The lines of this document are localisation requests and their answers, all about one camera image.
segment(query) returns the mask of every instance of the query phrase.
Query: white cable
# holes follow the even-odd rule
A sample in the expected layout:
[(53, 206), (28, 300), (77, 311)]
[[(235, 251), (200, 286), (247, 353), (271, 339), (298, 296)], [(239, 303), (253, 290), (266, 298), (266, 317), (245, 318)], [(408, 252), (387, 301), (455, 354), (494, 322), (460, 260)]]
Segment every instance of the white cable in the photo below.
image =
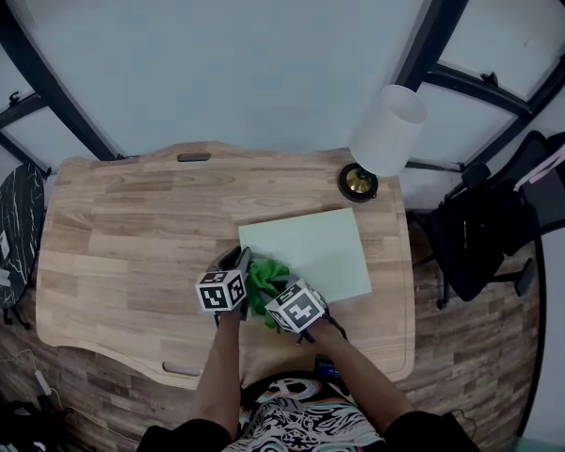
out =
[(4, 363), (4, 362), (12, 362), (14, 359), (16, 359), (19, 355), (21, 355), (22, 353), (25, 353), (26, 351), (28, 351), (29, 353), (31, 353), (31, 360), (33, 360), (34, 362), (34, 368), (36, 370), (38, 370), (38, 367), (36, 366), (36, 357), (34, 356), (34, 352), (31, 349), (25, 349), (20, 351), (19, 353), (17, 353), (14, 357), (12, 358), (6, 358), (5, 360), (0, 360), (0, 363)]
[[(17, 354), (16, 354), (14, 357), (12, 357), (12, 358), (7, 358), (7, 359), (5, 359), (5, 360), (0, 360), (0, 363), (12, 362), (12, 361), (15, 360), (19, 355), (21, 355), (22, 353), (25, 353), (25, 352), (27, 352), (27, 351), (28, 351), (29, 353), (31, 353), (31, 359), (33, 360), (34, 368), (36, 369), (36, 371), (38, 371), (38, 367), (36, 366), (36, 357), (35, 357), (35, 355), (34, 355), (34, 352), (33, 352), (30, 348), (27, 348), (27, 349), (25, 349), (25, 350), (20, 351), (19, 353), (17, 353)], [(58, 394), (57, 390), (54, 389), (54, 388), (52, 388), (52, 387), (50, 387), (50, 390), (52, 390), (53, 392), (55, 392), (56, 398), (58, 399), (58, 405), (59, 405), (60, 409), (64, 411), (65, 408), (63, 407), (63, 404), (62, 404), (62, 402), (60, 401), (60, 395)], [(122, 437), (123, 439), (126, 439), (126, 440), (128, 440), (128, 441), (130, 441), (130, 442), (133, 442), (133, 443), (135, 443), (135, 444), (140, 444), (139, 441), (136, 441), (136, 440), (134, 440), (134, 439), (131, 439), (130, 437), (126, 437), (125, 435), (120, 434), (119, 432), (117, 432), (117, 431), (115, 431), (115, 430), (113, 430), (113, 429), (107, 427), (106, 425), (101, 424), (100, 422), (94, 420), (94, 419), (93, 419), (92, 417), (90, 417), (89, 415), (86, 415), (85, 413), (79, 411), (79, 410), (76, 409), (75, 407), (70, 407), (70, 409), (76, 411), (76, 412), (79, 413), (80, 415), (83, 415), (83, 416), (86, 417), (90, 422), (94, 422), (97, 426), (102, 427), (102, 428), (105, 428), (105, 429), (108, 430), (109, 432), (114, 433), (115, 435), (119, 435), (119, 436)]]
[[(63, 407), (63, 404), (62, 404), (61, 401), (60, 401), (60, 395), (58, 394), (57, 389), (54, 389), (54, 388), (51, 387), (50, 390), (52, 390), (52, 391), (56, 394), (56, 398), (58, 399), (58, 405), (60, 406), (60, 409), (62, 409), (62, 410), (64, 411), (65, 409), (64, 409), (64, 407)], [(122, 437), (122, 438), (124, 438), (124, 439), (126, 439), (126, 440), (128, 440), (128, 441), (130, 441), (130, 442), (134, 442), (135, 444), (140, 444), (139, 441), (136, 441), (136, 440), (134, 440), (134, 439), (130, 439), (130, 437), (126, 437), (125, 435), (120, 434), (119, 432), (116, 432), (115, 430), (113, 430), (113, 429), (107, 427), (106, 425), (101, 424), (101, 423), (98, 422), (97, 420), (94, 420), (92, 417), (90, 417), (90, 416), (86, 415), (85, 413), (79, 411), (79, 410), (76, 409), (75, 407), (70, 407), (70, 409), (76, 411), (76, 412), (79, 413), (80, 415), (83, 415), (83, 416), (86, 417), (90, 422), (94, 422), (97, 426), (102, 427), (102, 428), (105, 428), (105, 429), (107, 429), (109, 432), (112, 432), (112, 433), (114, 433), (115, 435), (119, 435), (120, 437)]]

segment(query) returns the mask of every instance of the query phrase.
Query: black office chair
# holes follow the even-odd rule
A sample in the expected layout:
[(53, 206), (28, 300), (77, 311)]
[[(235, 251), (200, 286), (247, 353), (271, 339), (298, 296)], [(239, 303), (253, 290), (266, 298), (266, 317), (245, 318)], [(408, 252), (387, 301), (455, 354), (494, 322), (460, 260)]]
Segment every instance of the black office chair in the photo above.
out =
[(546, 138), (530, 132), (517, 153), (493, 177), (485, 164), (474, 164), (463, 184), (428, 215), (409, 212), (428, 236), (433, 254), (414, 266), (437, 260), (444, 274), (442, 310), (449, 286), (464, 301), (488, 283), (514, 282), (519, 296), (527, 291), (536, 268), (527, 260), (522, 271), (496, 275), (505, 254), (512, 256), (532, 240), (565, 227), (565, 160), (534, 184), (515, 184), (565, 143), (565, 133)]

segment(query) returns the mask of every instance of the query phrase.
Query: wood grain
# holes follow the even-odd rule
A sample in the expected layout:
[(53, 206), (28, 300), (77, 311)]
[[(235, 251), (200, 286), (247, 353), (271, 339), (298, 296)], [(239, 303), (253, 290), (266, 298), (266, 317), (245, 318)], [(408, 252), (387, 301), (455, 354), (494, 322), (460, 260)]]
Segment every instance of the wood grain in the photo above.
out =
[[(179, 162), (194, 153), (211, 158)], [(67, 161), (40, 250), (40, 339), (195, 388), (216, 331), (213, 317), (200, 311), (197, 276), (238, 244), (239, 225), (350, 207), (336, 184), (349, 162), (347, 150), (263, 153), (218, 143), (111, 163)], [(380, 179), (377, 198), (354, 213), (373, 293), (334, 303), (331, 312), (382, 372), (404, 379), (414, 360), (414, 294), (398, 180)], [(296, 340), (257, 319), (243, 323), (243, 383), (311, 369), (313, 352)]]
[[(411, 228), (414, 261), (431, 253), (418, 228)], [(518, 271), (533, 247), (520, 250), (502, 272)], [(436, 263), (414, 271), (416, 350), (414, 370), (397, 386), (419, 410), (446, 413), (462, 409), (477, 423), (482, 452), (510, 450), (530, 393), (539, 341), (539, 284), (517, 297), (510, 283), (491, 283), (473, 301), (453, 298), (440, 312), (442, 291)], [(31, 331), (0, 319), (0, 361), (32, 349), (38, 369), (58, 390), (65, 407), (139, 441), (147, 427), (176, 428), (190, 414), (194, 392), (161, 385), (132, 368), (82, 348), (49, 347), (36, 334), (36, 293), (28, 290), (18, 308)], [(302, 347), (310, 348), (303, 343)], [(0, 364), (0, 389), (7, 402), (36, 402), (40, 387), (29, 353)], [(56, 395), (53, 405), (58, 408)], [(456, 413), (468, 434), (473, 424)], [(137, 445), (92, 423), (80, 413), (67, 417), (67, 430), (100, 451), (129, 452)]]

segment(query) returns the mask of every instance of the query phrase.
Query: white lamp shade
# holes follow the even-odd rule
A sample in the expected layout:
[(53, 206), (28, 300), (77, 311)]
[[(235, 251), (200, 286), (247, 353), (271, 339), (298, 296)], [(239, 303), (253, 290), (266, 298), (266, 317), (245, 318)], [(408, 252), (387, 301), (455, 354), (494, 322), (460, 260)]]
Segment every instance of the white lamp shade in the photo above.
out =
[(349, 150), (364, 169), (382, 177), (396, 176), (406, 166), (427, 109), (420, 97), (401, 86), (387, 86), (352, 133)]

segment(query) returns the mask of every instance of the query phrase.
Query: hand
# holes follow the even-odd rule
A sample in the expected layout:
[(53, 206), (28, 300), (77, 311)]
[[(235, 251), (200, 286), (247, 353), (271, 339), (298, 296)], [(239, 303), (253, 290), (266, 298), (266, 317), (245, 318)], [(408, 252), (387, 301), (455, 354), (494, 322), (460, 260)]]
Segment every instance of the hand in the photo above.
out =
[(238, 311), (240, 307), (236, 307), (234, 310), (228, 312), (219, 313), (219, 325), (222, 326), (233, 326), (238, 327), (241, 321), (241, 314)]
[(323, 347), (333, 347), (339, 341), (344, 341), (341, 332), (325, 319), (318, 319), (313, 325), (308, 327), (308, 332), (314, 337), (317, 344)]

